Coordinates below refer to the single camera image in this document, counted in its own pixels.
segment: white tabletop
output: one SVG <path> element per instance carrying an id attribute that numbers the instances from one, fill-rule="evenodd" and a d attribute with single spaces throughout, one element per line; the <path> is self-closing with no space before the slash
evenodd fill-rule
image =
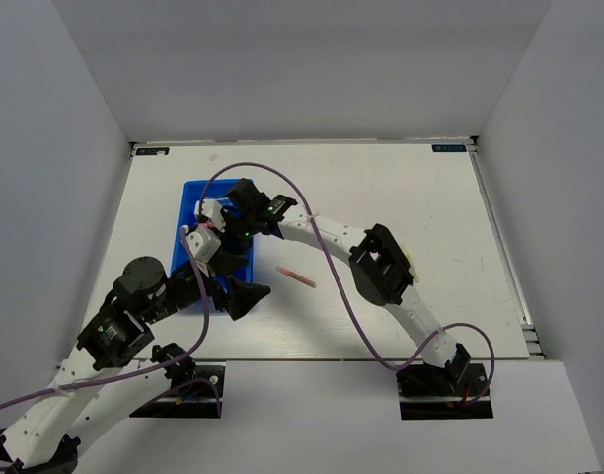
<path id="1" fill-rule="evenodd" d="M 474 323 L 491 337 L 497 357 L 527 357 L 521 314 L 506 281 L 467 153 L 433 153 L 423 144 L 235 144 L 174 146 L 163 156 L 134 156 L 113 234 L 85 321 L 133 258 L 151 255 L 170 268 L 185 181 L 205 180 L 238 161 L 285 173 L 314 212 L 344 224 L 383 223 L 405 243 L 420 276 L 418 289 L 441 324 Z M 293 191 L 275 175 L 235 169 L 269 196 Z M 281 264 L 317 282 L 309 288 L 275 271 Z M 394 319 L 361 298 L 349 269 L 337 263 L 353 308 L 380 353 L 405 358 L 414 343 Z M 254 281 L 272 294 L 240 321 L 212 317 L 194 355 L 202 358 L 367 359 L 318 251 L 274 237 L 255 238 Z M 191 346 L 202 316 L 180 314 L 152 327 L 156 344 Z M 454 330 L 473 357 L 487 357 L 481 337 Z M 150 348 L 143 353 L 150 354 Z"/>

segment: wire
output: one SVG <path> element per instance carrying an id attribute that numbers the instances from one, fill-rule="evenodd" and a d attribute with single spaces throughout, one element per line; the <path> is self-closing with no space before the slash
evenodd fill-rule
<path id="1" fill-rule="evenodd" d="M 383 357 L 379 354 L 379 352 L 374 348 L 374 346 L 368 339 L 367 335 L 363 331 L 363 328 L 361 327 L 361 324 L 359 323 L 359 321 L 357 320 L 357 317 L 354 314 L 354 310 L 352 309 L 352 306 L 350 305 L 350 301 L 348 300 L 348 296 L 345 293 L 343 283 L 341 282 L 340 274 L 338 274 L 338 271 L 335 268 L 335 263 L 333 262 L 333 258 L 331 257 L 331 252 L 329 251 L 326 243 L 324 242 L 324 239 L 322 238 L 322 234 L 320 233 L 320 228 L 318 227 L 318 224 L 315 221 L 315 218 L 313 217 L 314 214 L 313 214 L 313 210 L 311 209 L 311 205 L 306 200 L 302 191 L 295 185 L 295 183 L 293 183 L 284 174 L 282 174 L 281 172 L 279 172 L 278 170 L 276 170 L 274 168 L 271 168 L 268 165 L 264 165 L 262 163 L 254 163 L 251 161 L 242 161 L 239 163 L 233 163 L 231 165 L 223 167 L 219 171 L 217 171 L 207 181 L 207 183 L 203 187 L 203 190 L 201 191 L 201 197 L 199 199 L 198 217 L 202 217 L 202 215 L 203 215 L 203 201 L 205 200 L 205 197 L 207 195 L 208 188 L 214 182 L 214 180 L 216 180 L 216 178 L 221 176 L 226 171 L 232 170 L 234 168 L 239 168 L 241 166 L 261 168 L 263 170 L 269 171 L 270 173 L 274 173 L 276 176 L 280 177 L 283 181 L 285 181 L 293 189 L 293 191 L 295 191 L 295 193 L 298 195 L 298 197 L 300 198 L 300 201 L 302 202 L 302 205 L 304 206 L 304 209 L 308 215 L 308 219 L 309 219 L 309 222 L 311 223 L 311 227 L 313 228 L 313 232 L 315 233 L 315 237 L 318 239 L 318 243 L 320 244 L 320 247 L 322 248 L 322 251 L 324 252 L 324 256 L 326 257 L 326 261 L 329 264 L 329 269 L 331 270 L 331 274 L 333 275 L 335 284 L 338 287 L 338 291 L 340 292 L 340 296 L 341 296 L 341 301 L 343 302 L 343 305 L 345 306 L 348 316 L 350 317 L 350 321 L 352 321 L 354 329 L 357 331 L 357 333 L 359 334 L 359 337 L 363 341 L 363 344 L 365 344 L 366 348 L 368 348 L 368 350 L 374 356 L 374 358 L 385 368 L 387 368 L 388 370 L 391 370 L 393 372 L 398 372 L 400 370 L 403 370 L 408 365 L 413 363 L 416 360 L 416 358 L 420 355 L 420 353 L 424 350 L 424 348 L 427 346 L 427 344 L 429 344 L 429 342 L 433 338 L 438 336 L 438 334 L 440 334 L 440 332 L 436 331 L 434 333 L 431 333 L 429 336 L 427 336 L 427 338 L 425 338 L 425 340 L 422 342 L 422 344 L 416 349 L 415 353 L 402 365 L 392 365 L 391 363 L 388 363 L 386 360 L 383 359 Z M 440 331 L 446 331 L 446 330 L 449 330 L 452 328 L 460 328 L 460 327 L 473 329 L 474 331 L 477 331 L 478 333 L 480 333 L 480 335 L 487 342 L 487 346 L 489 347 L 489 352 L 491 353 L 491 372 L 489 374 L 489 378 L 487 379 L 484 387 L 478 393 L 478 395 L 476 395 L 473 399 L 469 400 L 468 402 L 465 402 L 464 405 L 466 406 L 466 405 L 471 405 L 471 404 L 477 402 L 478 400 L 480 400 L 480 398 L 484 396 L 484 394 L 487 392 L 487 390 L 489 390 L 489 387 L 491 386 L 492 378 L 494 377 L 495 352 L 492 347 L 491 340 L 489 339 L 489 336 L 487 335 L 487 333 L 485 333 L 482 329 L 478 328 L 477 326 L 475 326 L 473 324 L 452 323 L 452 324 L 448 324 L 447 326 L 443 326 L 440 329 Z"/>

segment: white arm link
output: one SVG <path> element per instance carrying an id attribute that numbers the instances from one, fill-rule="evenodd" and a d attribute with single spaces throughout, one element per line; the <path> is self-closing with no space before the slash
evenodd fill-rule
<path id="1" fill-rule="evenodd" d="M 315 222 L 331 255 L 349 265 L 350 249 L 361 244 L 365 238 L 363 229 L 339 224 L 322 216 L 316 216 Z M 285 240 L 302 242 L 321 250 L 307 215 L 301 213 L 298 207 L 290 208 L 278 227 Z M 386 304 L 384 308 L 419 346 L 431 333 L 440 331 L 440 323 L 422 302 L 414 285 L 408 286 L 402 299 L 401 305 Z M 443 368 L 455 353 L 455 339 L 446 332 L 441 332 L 422 351 L 421 357 L 428 364 Z"/>
<path id="2" fill-rule="evenodd" d="M 151 361 L 132 362 L 128 371 L 154 365 Z M 82 456 L 100 436 L 108 432 L 121 420 L 156 395 L 168 390 L 171 381 L 165 376 L 166 370 L 155 370 L 146 375 L 122 380 L 103 387 L 98 396 L 78 416 L 72 427 L 67 430 L 70 437 L 78 437 L 78 455 Z"/>
<path id="3" fill-rule="evenodd" d="M 119 368 L 96 371 L 87 351 L 73 349 L 61 364 L 50 385 L 92 380 L 118 375 Z M 38 399 L 14 425 L 3 433 L 4 447 L 11 459 L 20 459 L 24 469 L 49 461 L 72 423 L 94 399 L 102 387 L 89 387 L 68 392 L 58 391 Z"/>

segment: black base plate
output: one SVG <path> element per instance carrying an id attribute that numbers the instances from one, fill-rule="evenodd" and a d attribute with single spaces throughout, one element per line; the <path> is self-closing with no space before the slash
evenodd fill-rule
<path id="1" fill-rule="evenodd" d="M 225 365 L 198 365 L 197 363 L 194 375 L 206 379 L 210 379 L 212 376 L 218 378 L 215 385 L 219 392 L 222 409 Z M 195 390 L 198 390 L 198 393 L 189 396 L 182 403 L 177 403 L 180 395 L 186 396 Z M 183 389 L 181 392 L 181 394 L 164 397 L 154 403 L 138 408 L 131 413 L 130 418 L 219 418 L 216 410 L 216 399 L 208 385 L 195 385 L 194 388 Z"/>
<path id="2" fill-rule="evenodd" d="M 474 420 L 493 418 L 491 400 L 479 400 L 463 405 L 461 400 L 471 400 L 484 387 L 487 374 L 480 363 L 467 367 L 461 383 L 451 394 L 442 394 L 432 383 L 427 365 L 414 364 L 397 373 L 401 420 Z"/>

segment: white wall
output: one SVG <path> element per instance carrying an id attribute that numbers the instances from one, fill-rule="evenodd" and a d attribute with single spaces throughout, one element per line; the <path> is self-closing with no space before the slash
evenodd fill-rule
<path id="1" fill-rule="evenodd" d="M 479 133 L 550 0 L 54 0 L 132 141 Z"/>
<path id="2" fill-rule="evenodd" d="M 42 388 L 72 347 L 127 170 L 53 5 L 0 2 L 0 402 Z"/>
<path id="3" fill-rule="evenodd" d="M 555 2 L 480 140 L 544 349 L 604 472 L 604 2 Z"/>

